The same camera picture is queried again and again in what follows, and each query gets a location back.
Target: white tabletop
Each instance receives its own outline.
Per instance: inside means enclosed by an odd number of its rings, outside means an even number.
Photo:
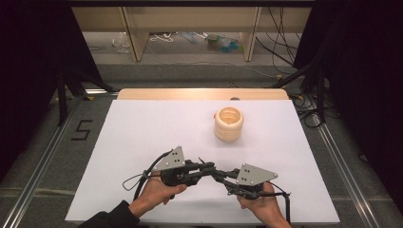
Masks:
[[[214,113],[225,106],[244,115],[242,134],[231,143],[214,135]],[[123,181],[178,145],[187,160],[201,157],[220,170],[249,163],[278,173],[272,182],[291,193],[293,223],[339,222],[291,101],[114,101],[66,220],[84,221],[121,200],[131,202],[135,189],[125,191]],[[283,197],[278,203],[285,215]],[[211,177],[146,213],[142,222],[259,224]]]

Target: metal rail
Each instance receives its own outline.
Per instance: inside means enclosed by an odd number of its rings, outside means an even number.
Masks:
[[[315,102],[311,96],[308,96],[308,101],[312,108],[317,108]],[[315,116],[315,122],[319,124],[320,119],[318,116]],[[340,177],[342,178],[344,184],[346,185],[347,191],[355,205],[355,208],[358,214],[361,216],[361,219],[368,228],[380,227],[376,217],[374,215],[373,209],[369,202],[365,199],[364,194],[359,188],[353,173],[351,172],[349,166],[345,162],[343,155],[338,149],[335,140],[332,137],[332,134],[329,131],[326,123],[323,123],[319,128],[319,133],[326,144],[326,147],[329,151],[329,154],[332,157],[332,160],[337,168]]]
[[[15,228],[19,225],[21,219],[23,218],[25,212],[29,207],[29,204],[33,198],[33,195],[35,194],[37,187],[44,177],[48,166],[59,147],[61,140],[63,139],[63,136],[69,125],[69,121],[80,102],[81,98],[79,97],[73,99],[71,109],[66,117],[66,120],[63,122],[62,125],[57,126],[56,131],[53,134],[53,137],[50,140],[47,149],[45,150],[45,153],[42,155],[41,160],[30,176],[29,181],[24,187],[18,200],[15,202],[14,206],[10,210],[9,215],[6,218],[6,222],[3,224],[3,228]]]

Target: wire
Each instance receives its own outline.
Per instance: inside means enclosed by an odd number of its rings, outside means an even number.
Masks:
[[[171,43],[171,42],[174,42],[174,39],[171,38],[171,35],[176,35],[177,33],[178,33],[178,32],[176,32],[176,33],[171,33],[171,32],[170,32],[170,33],[163,33],[163,38],[160,37],[160,36],[157,35],[157,34],[154,34],[155,37],[150,38],[150,41],[162,40],[162,41]]]
[[[285,44],[285,46],[286,46],[288,55],[290,56],[291,61],[294,62],[295,56],[294,56],[293,52],[291,51],[290,46],[287,44],[287,40],[286,40],[286,38],[285,38],[285,32],[284,32],[284,25],[283,25],[283,23],[282,23],[282,18],[283,18],[283,14],[284,14],[284,8],[280,8],[280,9],[279,9],[279,15],[280,15],[279,25],[278,25],[278,23],[277,23],[275,17],[273,16],[273,13],[272,13],[272,11],[270,10],[270,8],[268,8],[268,9],[269,9],[269,12],[270,12],[270,16],[272,17],[273,22],[275,23],[276,29],[277,29],[277,31],[278,31],[278,36],[280,36],[280,37],[282,38],[282,40],[284,41],[284,44]]]
[[[276,38],[276,42],[275,42],[275,45],[273,46],[273,49],[276,49],[276,44],[277,44],[277,40],[278,40],[278,36],[277,36],[277,38]],[[282,71],[282,70],[279,70],[277,67],[276,67],[276,65],[275,65],[275,57],[272,55],[272,65],[273,65],[273,67],[278,71],[278,72],[280,72],[280,73],[283,73],[283,74],[291,74],[291,73],[289,73],[289,72],[284,72],[284,71]]]
[[[272,49],[266,47],[259,39],[258,37],[256,37],[256,40],[263,46],[263,48],[265,48],[266,50],[270,51],[272,54],[276,55],[277,57],[279,57],[279,59],[281,59],[282,61],[284,61],[285,63],[289,64],[290,66],[293,65],[293,63],[291,63],[290,61],[284,59],[281,55],[275,53]]]
[[[266,32],[266,36],[267,36],[271,41],[276,42],[272,37],[270,37],[270,35],[269,35],[268,32]],[[287,46],[287,45],[282,44],[282,43],[279,43],[279,42],[278,42],[278,45],[285,46],[285,47],[292,48],[292,49],[297,49],[296,47]]]
[[[131,189],[133,189],[133,188],[139,183],[140,180],[137,180],[137,182],[136,182],[132,187],[130,187],[130,188],[126,188],[126,187],[125,187],[125,183],[127,183],[128,181],[133,180],[133,179],[135,179],[135,178],[137,178],[137,177],[139,177],[139,176],[141,176],[141,175],[142,175],[142,174],[138,174],[138,175],[136,175],[136,176],[133,176],[133,177],[131,177],[131,178],[125,180],[125,181],[122,183],[122,186],[124,187],[124,189],[125,189],[126,191],[130,191]]]
[[[319,123],[314,124],[314,125],[308,124],[308,122],[307,122],[308,116],[316,116],[316,117],[319,119]],[[303,122],[303,123],[304,123],[306,126],[308,126],[309,128],[317,128],[317,127],[322,126],[323,121],[321,120],[321,118],[319,117],[319,115],[317,114],[316,111],[312,111],[312,112],[309,112],[307,115],[305,115],[305,117],[304,117],[304,122]]]
[[[137,186],[136,193],[134,194],[134,199],[135,200],[139,195],[140,191],[142,191],[143,185],[145,181],[148,178],[148,174],[151,172],[151,170],[154,168],[154,166],[163,158],[166,157],[169,153],[171,153],[172,150],[163,153],[158,159],[156,159],[147,170],[144,170],[143,175],[139,179],[139,186]]]
[[[201,65],[201,64],[209,64],[209,65],[229,65],[229,66],[233,66],[233,67],[238,67],[241,69],[245,69],[245,70],[250,70],[253,72],[256,72],[257,74],[269,77],[269,78],[276,78],[276,76],[274,75],[269,75],[269,74],[265,74],[262,73],[258,70],[252,69],[252,68],[248,68],[248,67],[244,67],[244,66],[238,66],[235,64],[231,64],[231,63],[227,63],[227,62],[219,62],[219,63],[214,63],[214,62],[207,62],[207,61],[199,61],[199,62],[192,62],[192,63],[166,63],[164,61],[162,61],[160,58],[158,58],[157,54],[151,49],[151,47],[148,44],[145,44],[147,46],[147,48],[151,51],[151,53],[153,54],[154,58],[156,58],[156,60],[162,64],[162,65]]]
[[[289,95],[289,97],[291,98],[291,101],[293,102],[294,106],[297,108],[309,108],[311,106],[310,104],[305,106],[306,100],[303,97],[302,93]],[[296,100],[302,100],[302,104],[297,104]]]
[[[291,224],[291,216],[290,216],[290,195],[291,193],[286,193],[284,190],[282,190],[280,187],[278,187],[277,185],[273,184],[273,186],[275,186],[276,188],[278,188],[282,193],[282,196],[285,198],[285,217],[288,221],[288,223]]]

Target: black curtain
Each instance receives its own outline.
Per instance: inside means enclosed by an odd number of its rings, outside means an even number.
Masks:
[[[80,69],[102,81],[71,8],[0,1],[0,180],[26,150],[63,72],[70,90],[83,92]]]
[[[333,5],[319,5],[313,8],[302,35],[297,68],[312,60],[327,28],[343,12]],[[348,29],[328,56],[331,64],[323,67],[338,111],[403,214],[401,6],[398,1],[362,1],[355,19],[343,25]]]

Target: human hand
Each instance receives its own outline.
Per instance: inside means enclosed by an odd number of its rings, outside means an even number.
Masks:
[[[158,177],[149,178],[140,196],[128,206],[131,213],[137,218],[162,202],[166,205],[172,196],[180,194],[187,188],[185,184],[166,186],[159,175],[160,172],[151,173],[151,176]]]
[[[275,189],[271,183],[265,182],[263,184],[263,192],[274,193]],[[257,199],[237,197],[237,199],[240,202],[240,208],[251,210],[265,225],[280,228],[291,227],[279,210],[276,197],[259,197]]]

